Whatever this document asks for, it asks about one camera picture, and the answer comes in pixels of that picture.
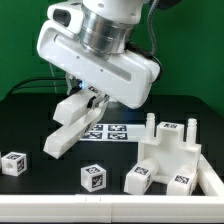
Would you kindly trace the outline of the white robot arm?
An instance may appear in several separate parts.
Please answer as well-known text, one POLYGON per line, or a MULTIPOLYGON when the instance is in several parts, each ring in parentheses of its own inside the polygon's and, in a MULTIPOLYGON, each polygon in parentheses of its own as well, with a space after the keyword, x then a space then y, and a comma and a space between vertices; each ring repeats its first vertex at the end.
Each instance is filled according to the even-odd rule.
POLYGON ((161 72, 153 52, 131 43, 141 10, 167 10, 181 0, 66 0, 51 5, 40 57, 130 108, 140 107, 161 72))

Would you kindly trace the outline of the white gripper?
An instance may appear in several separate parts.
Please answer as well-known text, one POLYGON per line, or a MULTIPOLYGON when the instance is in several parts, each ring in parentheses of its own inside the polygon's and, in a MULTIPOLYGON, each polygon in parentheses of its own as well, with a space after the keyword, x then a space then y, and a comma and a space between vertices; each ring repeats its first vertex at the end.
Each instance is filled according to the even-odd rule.
POLYGON ((87 53, 75 34, 51 20, 41 28, 37 51, 41 58, 67 72, 67 95, 82 89, 81 80, 106 94, 89 95, 89 109, 107 102, 109 96, 132 109, 139 108, 160 73, 156 62, 131 51, 108 59, 87 53))

